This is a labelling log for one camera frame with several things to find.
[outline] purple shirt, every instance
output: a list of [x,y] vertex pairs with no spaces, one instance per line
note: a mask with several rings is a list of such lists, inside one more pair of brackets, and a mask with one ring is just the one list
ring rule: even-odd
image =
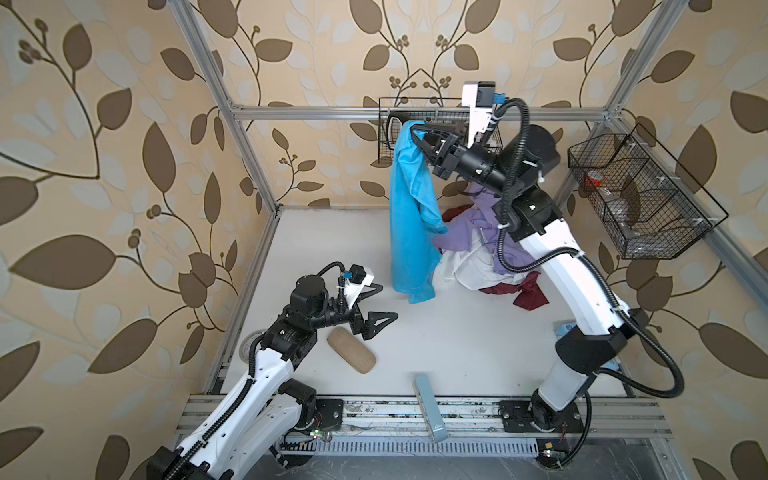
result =
[[[493,271],[499,274],[508,273],[508,271],[498,261],[496,256],[496,241],[498,240],[498,220],[493,206],[501,200],[491,191],[480,187],[477,184],[471,184],[469,193],[477,194],[472,198],[475,203],[473,208],[468,208],[461,212],[448,224],[448,233],[434,237],[432,243],[435,247],[454,252],[465,252],[472,245],[472,229],[478,228],[480,238],[483,244],[493,255]],[[509,233],[504,240],[504,258],[512,266],[528,265],[534,261],[531,254],[526,252],[520,243],[515,242]]]

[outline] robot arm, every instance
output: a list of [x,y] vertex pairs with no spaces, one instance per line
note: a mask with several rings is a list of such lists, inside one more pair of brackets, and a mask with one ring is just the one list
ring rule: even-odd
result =
[[[682,373],[669,354],[644,332],[643,320],[647,321],[647,317],[642,310],[630,311],[616,297],[584,256],[560,210],[538,187],[544,175],[560,162],[554,138],[544,128],[529,125],[525,102],[496,94],[493,82],[465,84],[462,104],[470,112],[467,134],[451,127],[417,124],[411,128],[411,138],[434,175],[447,180],[456,172],[501,197],[495,206],[499,228],[538,260],[523,267],[508,265],[503,254],[506,234],[502,233],[497,245],[499,261],[516,273],[542,268],[562,293],[577,323],[577,328],[555,345],[558,359],[531,396],[525,420],[544,432],[557,428],[574,399],[588,395],[587,388],[598,373],[615,376],[654,396],[680,395],[684,387]],[[494,104],[501,105],[493,110]],[[488,139],[511,106],[520,110],[520,132],[501,153],[493,154],[488,150]],[[634,335],[640,336],[668,364],[675,380],[672,389],[650,389],[601,368]]]
[[[341,270],[335,299],[321,277],[334,266]],[[248,372],[175,451],[161,447],[150,458],[147,479],[234,480],[267,451],[280,460],[274,445],[286,432],[317,437],[316,391],[290,377],[317,343],[317,329],[348,323],[353,334],[368,340],[394,322],[397,313],[369,312],[363,319],[360,312],[359,302],[382,289],[369,269],[352,265],[346,271],[340,262],[298,279],[290,303],[251,343]]]

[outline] brown leaf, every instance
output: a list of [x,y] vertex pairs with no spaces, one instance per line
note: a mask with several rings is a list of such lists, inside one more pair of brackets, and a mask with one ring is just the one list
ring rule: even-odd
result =
[[546,105],[542,105],[541,108],[570,108],[571,102],[568,100],[551,101]]
[[21,427],[0,433],[0,468],[26,452],[42,434],[43,429],[40,427]]
[[216,134],[216,142],[219,144],[221,151],[224,151],[224,123],[221,118],[214,118],[214,133]]
[[211,54],[214,56],[216,66],[219,68],[219,75],[224,75],[224,62],[221,61],[221,54],[218,50],[212,51]]
[[187,339],[187,345],[184,346],[184,352],[181,353],[181,361],[179,362],[180,364],[187,363],[192,359],[194,354],[197,353],[198,349],[200,348],[200,344],[203,342],[204,336],[205,329],[202,325],[198,325],[194,330],[192,330],[190,338]]
[[227,259],[224,261],[224,268],[231,272],[237,260],[237,240],[233,240],[230,249],[227,251]]
[[371,197],[384,197],[386,194],[384,187],[377,184],[376,182],[368,182],[362,180],[360,182],[360,188],[362,188],[362,191],[366,192]]
[[153,10],[162,10],[167,0],[147,0],[147,7]]
[[394,160],[394,159],[393,159],[392,157],[384,157],[384,158],[381,158],[381,157],[380,157],[380,158],[377,158],[377,159],[375,159],[375,160],[374,160],[374,161],[371,163],[371,167],[376,167],[376,168],[387,168],[387,167],[391,167],[391,166],[392,166],[392,162],[393,162],[393,160]]
[[40,354],[40,342],[20,346],[0,356],[0,402],[27,376]]
[[477,70],[480,68],[478,53],[471,45],[456,45],[453,51],[453,61],[462,70]]
[[741,333],[722,323],[705,323],[699,336],[724,365],[747,376],[768,379],[768,355]]
[[554,133],[552,134],[552,138],[554,139],[555,143],[558,143],[560,140],[562,140],[562,138],[563,138],[563,129],[559,128],[559,129],[555,130]]
[[688,8],[694,12],[707,12],[712,9],[712,0],[689,0]]
[[600,242],[600,247],[598,248],[598,258],[600,259],[600,265],[603,267],[603,270],[605,270],[605,273],[611,275],[616,270],[616,267],[614,266],[614,256],[611,255],[611,252],[608,251],[608,247],[602,242]]
[[498,13],[502,0],[477,0],[467,9],[464,26],[469,33],[480,33],[488,28]]
[[117,130],[128,119],[132,101],[133,95],[130,88],[106,94],[96,105],[98,120],[107,130]]
[[144,137],[144,147],[141,152],[144,157],[144,169],[155,187],[164,194],[174,185],[176,180],[176,162],[163,131],[153,123]]
[[626,221],[630,227],[640,221],[641,214],[643,213],[643,204],[641,202],[640,191],[637,189],[637,184],[634,179],[627,177],[624,181],[624,185],[621,187],[621,198],[627,201],[627,213],[626,217],[616,216],[614,219],[617,221]]
[[157,324],[151,319],[136,320],[122,329],[101,349],[88,371],[112,373],[122,370],[139,359],[152,344]]
[[561,60],[577,61],[589,55],[592,43],[581,37],[561,38],[552,43],[552,48]]
[[568,213],[573,217],[574,211],[576,210],[576,197],[574,197],[573,194],[571,194],[570,197],[568,197]]
[[655,147],[656,125],[654,125],[654,122],[650,118],[642,116],[635,118],[634,122],[640,125],[637,128],[637,134],[640,135],[640,138],[648,142],[649,147]]
[[373,45],[362,61],[362,69],[376,71],[384,68],[389,61],[389,47],[387,45]]
[[768,248],[765,248],[755,254],[755,261],[768,272]]
[[151,458],[147,458],[131,473],[131,477],[128,480],[147,480],[147,464]]
[[744,440],[733,447],[730,466],[739,480],[768,478],[768,461],[760,444],[754,440]]
[[109,435],[96,464],[96,480],[120,480],[128,467],[131,447],[119,435]]
[[205,114],[196,115],[192,119],[192,126],[190,127],[190,141],[192,145],[197,145],[205,137],[205,130],[208,128],[208,116]]
[[455,197],[460,192],[463,192],[464,190],[466,190],[468,186],[469,186],[469,182],[466,180],[451,182],[450,184],[447,184],[442,188],[442,196]]
[[349,124],[349,128],[352,128],[352,131],[363,140],[377,141],[379,139],[376,129],[368,124]]
[[256,44],[256,56],[264,61],[283,61],[288,58],[293,43],[280,38],[265,38]]
[[253,181],[250,179],[250,177],[245,177],[240,181],[240,189],[248,197],[253,195]]
[[91,39],[80,23],[70,28],[67,34],[64,35],[62,47],[64,49],[64,58],[72,70],[80,70],[91,61],[91,56],[93,55]]
[[318,198],[317,200],[312,200],[309,202],[307,206],[315,208],[330,208],[331,200],[329,198]]
[[685,50],[671,51],[663,56],[650,73],[650,79],[656,83],[665,83],[681,76],[694,60],[694,54]]
[[214,224],[219,219],[221,212],[221,189],[216,174],[210,174],[208,185],[205,186],[205,198],[203,199],[203,209],[208,223]]
[[672,295],[671,276],[655,276],[637,291],[637,304],[648,312],[661,310]]
[[237,11],[230,0],[197,0],[205,21],[219,35],[232,38],[237,33]]
[[680,152],[675,174],[696,193],[712,177],[716,165],[715,140],[706,127],[699,125]]
[[275,143],[278,144],[280,148],[282,148],[283,150],[288,150],[289,148],[288,139],[285,137],[285,135],[280,133],[280,131],[277,130],[276,128],[272,129],[272,139],[275,140]]
[[730,113],[744,130],[757,134],[768,130],[768,100],[735,91],[730,94]]
[[611,18],[611,30],[618,37],[637,28],[654,7],[654,0],[621,0]]
[[192,273],[179,273],[181,299],[192,308],[200,308],[208,298],[208,290]]
[[16,220],[38,201],[38,186],[21,177],[0,177],[0,225]]
[[624,60],[621,61],[621,68],[619,69],[620,74],[624,74],[624,70],[627,69],[627,65],[629,64],[629,61],[632,59],[632,55],[634,55],[635,50],[634,48],[630,48],[627,50],[627,54],[624,56]]
[[182,80],[192,80],[194,78],[194,66],[190,61],[187,54],[179,50],[178,48],[171,47],[166,48],[160,52],[160,56],[165,62],[165,66],[168,70]]
[[632,260],[627,267],[627,285],[635,290],[656,276],[659,260]]
[[725,476],[717,468],[714,468],[704,460],[693,458],[693,461],[701,480],[726,480]]
[[308,172],[315,167],[316,162],[314,160],[303,161],[296,169],[300,172]]
[[374,34],[382,27],[382,10],[373,0],[349,0],[349,10],[360,30]]
[[66,235],[35,247],[9,271],[41,285],[79,290],[107,276],[115,260],[112,250],[95,238]]
[[[365,97],[362,98],[362,105],[363,107],[366,107],[366,108],[378,108],[379,102],[377,102],[376,100],[373,100],[371,97],[366,95]],[[368,121],[374,125],[379,124],[378,120],[368,120]]]
[[[656,342],[656,344],[658,345],[659,340],[656,338],[656,336],[653,333],[651,333],[648,330],[646,330],[645,333],[651,339],[653,339],[654,342]],[[648,342],[646,342],[643,339],[640,339],[640,343],[643,345],[643,350],[645,350],[645,353],[648,354],[648,356],[650,357],[651,360],[653,360],[654,362],[658,363],[659,365],[663,366],[666,369],[669,368],[669,366],[664,361],[664,359],[662,359],[661,356],[659,356],[659,354],[656,352],[656,350],[654,350],[654,348],[652,346],[650,346],[650,344],[648,344]]]
[[296,188],[298,188],[302,192],[313,192],[315,190],[319,190],[320,188],[323,188],[323,184],[318,184],[317,182],[299,182],[296,185]]
[[192,253],[190,265],[200,282],[205,286],[211,286],[216,281],[216,265],[207,253]]

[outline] wire basket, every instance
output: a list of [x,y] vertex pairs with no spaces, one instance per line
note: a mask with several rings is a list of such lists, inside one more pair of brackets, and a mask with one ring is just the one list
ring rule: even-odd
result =
[[[434,98],[429,97],[381,97],[379,98],[379,163],[382,166],[392,164],[395,154],[395,143],[400,135],[400,128],[407,120],[423,120],[427,124],[443,124],[457,127],[464,131],[463,143],[467,143],[467,124],[469,123],[469,108],[444,108],[440,104],[432,104]],[[454,102],[461,105],[461,98],[443,98],[443,103]],[[494,130],[488,143],[488,150],[493,153],[502,151],[502,136],[498,129]]]
[[[669,171],[651,156],[651,147],[663,149],[655,152],[668,156]],[[568,148],[568,167],[579,195],[589,199],[627,260],[673,259],[728,217],[641,124],[626,135],[602,134],[573,145]]]

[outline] pile of clothes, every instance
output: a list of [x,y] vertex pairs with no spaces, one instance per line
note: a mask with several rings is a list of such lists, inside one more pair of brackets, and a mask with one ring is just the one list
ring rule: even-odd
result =
[[[433,283],[459,282],[485,293],[520,291],[515,305],[527,310],[546,305],[547,298],[536,282],[539,272],[509,273],[496,258],[499,229],[493,206],[498,197],[473,184],[468,197],[474,204],[441,216],[431,173],[410,136],[415,123],[423,122],[403,125],[392,165],[389,214],[394,290],[409,294],[410,303],[420,303],[435,296]],[[509,236],[504,254],[513,266],[534,260]]]

